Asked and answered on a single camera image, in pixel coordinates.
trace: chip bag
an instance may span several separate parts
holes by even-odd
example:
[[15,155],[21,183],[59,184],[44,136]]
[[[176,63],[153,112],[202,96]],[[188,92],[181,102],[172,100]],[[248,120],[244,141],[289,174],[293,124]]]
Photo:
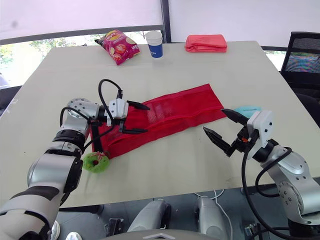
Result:
[[135,41],[117,29],[94,41],[110,54],[117,65],[140,53]]

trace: black chair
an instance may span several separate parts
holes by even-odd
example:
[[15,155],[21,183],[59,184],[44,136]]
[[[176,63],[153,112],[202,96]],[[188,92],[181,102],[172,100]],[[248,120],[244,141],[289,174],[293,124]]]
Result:
[[0,116],[5,111],[11,100],[15,97],[21,86],[0,89]]
[[291,32],[280,73],[295,93],[320,99],[320,33]]
[[318,101],[314,97],[305,94],[296,93],[296,96],[320,128],[320,104]]

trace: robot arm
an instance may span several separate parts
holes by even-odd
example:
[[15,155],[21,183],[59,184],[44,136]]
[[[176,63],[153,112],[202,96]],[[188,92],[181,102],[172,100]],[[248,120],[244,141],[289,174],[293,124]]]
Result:
[[88,119],[106,123],[107,126],[119,125],[122,133],[145,132],[145,129],[125,128],[129,106],[149,109],[138,102],[124,101],[121,89],[117,99],[107,106],[111,114],[103,105],[85,98],[75,98],[67,104],[65,122],[49,148],[28,171],[28,189],[14,195],[0,208],[1,240],[48,239],[60,205],[79,184],[83,165],[80,157],[90,132]]
[[308,164],[301,155],[280,146],[273,139],[268,140],[273,128],[272,113],[256,112],[248,119],[230,109],[222,111],[234,122],[242,124],[243,128],[231,145],[223,141],[219,134],[204,127],[207,136],[228,157],[235,150],[244,152],[249,149],[247,159],[255,159],[264,168],[258,175],[256,187],[262,174],[267,171],[277,186],[279,194],[272,197],[280,196],[290,234],[312,236],[312,229],[320,225],[320,186],[311,177]]

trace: white table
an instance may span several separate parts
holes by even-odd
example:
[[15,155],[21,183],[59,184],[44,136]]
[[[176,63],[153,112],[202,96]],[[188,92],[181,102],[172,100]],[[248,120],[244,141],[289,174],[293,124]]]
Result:
[[[311,175],[320,176],[320,130],[257,42],[229,42],[227,53],[188,53],[184,44],[165,44],[162,59],[152,58],[147,45],[139,47],[141,53],[120,66],[100,46],[51,50],[0,118],[1,204],[27,188],[29,166],[56,135],[61,108],[75,97],[100,103],[98,82],[103,78],[118,83],[132,101],[210,83],[225,108],[256,105],[272,110],[272,137],[304,156]],[[117,95],[107,83],[102,91],[106,101]],[[242,127],[227,118],[204,126],[228,143]],[[200,125],[116,157],[103,173],[83,170],[63,207],[240,187],[241,161],[239,152],[226,157]],[[249,161],[249,185],[260,170]],[[260,182],[272,180],[266,174]]]

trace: red net bag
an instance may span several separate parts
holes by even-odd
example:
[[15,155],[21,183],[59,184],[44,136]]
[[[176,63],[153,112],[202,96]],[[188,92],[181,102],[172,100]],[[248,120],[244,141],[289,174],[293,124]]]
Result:
[[[130,106],[125,126],[127,129],[147,129],[148,132],[123,134],[119,132],[119,126],[116,126],[100,138],[99,144],[95,142],[92,145],[93,151],[103,151],[112,159],[148,142],[226,116],[221,111],[224,107],[209,84],[160,96],[143,104],[150,110]],[[99,126],[98,134],[109,128],[105,125]]]

